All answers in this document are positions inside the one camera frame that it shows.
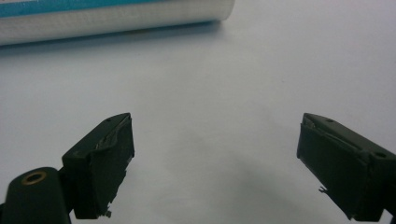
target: blue stripe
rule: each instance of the blue stripe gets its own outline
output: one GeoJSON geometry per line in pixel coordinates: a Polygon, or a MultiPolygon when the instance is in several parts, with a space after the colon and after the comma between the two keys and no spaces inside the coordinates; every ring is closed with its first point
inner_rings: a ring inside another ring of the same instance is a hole
{"type": "Polygon", "coordinates": [[[0,4],[0,18],[27,16],[39,13],[113,7],[157,0],[35,0],[0,4]]]}

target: black plastic part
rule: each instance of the black plastic part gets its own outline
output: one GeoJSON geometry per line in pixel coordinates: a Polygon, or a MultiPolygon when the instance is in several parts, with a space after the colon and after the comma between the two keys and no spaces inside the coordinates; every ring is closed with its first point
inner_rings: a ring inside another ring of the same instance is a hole
{"type": "Polygon", "coordinates": [[[62,157],[63,181],[69,185],[76,218],[108,215],[108,204],[117,195],[134,156],[129,113],[101,122],[62,157]]]}
{"type": "Polygon", "coordinates": [[[381,218],[395,155],[332,119],[304,114],[297,157],[349,219],[381,218]]]}
{"type": "Polygon", "coordinates": [[[1,223],[70,223],[58,171],[44,167],[15,178],[8,187],[1,223]]]}

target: white table surface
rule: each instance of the white table surface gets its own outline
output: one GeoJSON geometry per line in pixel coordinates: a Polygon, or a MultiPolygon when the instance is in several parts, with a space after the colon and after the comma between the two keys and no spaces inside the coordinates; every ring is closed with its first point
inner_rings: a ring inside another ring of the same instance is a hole
{"type": "Polygon", "coordinates": [[[299,124],[320,114],[396,153],[395,86],[393,0],[239,0],[220,24],[2,47],[0,198],[131,112],[113,217],[73,223],[349,223],[296,158],[299,124]]]}

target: cylindrical object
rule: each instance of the cylindrical object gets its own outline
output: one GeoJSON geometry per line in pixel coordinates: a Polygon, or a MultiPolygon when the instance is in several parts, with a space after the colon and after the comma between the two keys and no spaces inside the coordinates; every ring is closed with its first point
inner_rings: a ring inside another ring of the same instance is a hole
{"type": "Polygon", "coordinates": [[[0,45],[222,21],[234,0],[1,0],[0,45]]]}

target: white cylinder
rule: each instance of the white cylinder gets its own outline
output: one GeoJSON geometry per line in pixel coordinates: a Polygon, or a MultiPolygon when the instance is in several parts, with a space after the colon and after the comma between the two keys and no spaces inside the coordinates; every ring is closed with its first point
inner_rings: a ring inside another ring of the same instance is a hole
{"type": "Polygon", "coordinates": [[[230,16],[234,5],[234,0],[146,0],[117,6],[71,10],[54,10],[59,8],[52,6],[44,13],[37,13],[43,7],[36,7],[35,11],[10,12],[9,8],[15,11],[13,5],[32,4],[31,2],[0,1],[0,45],[203,21],[222,21],[230,16]]]}

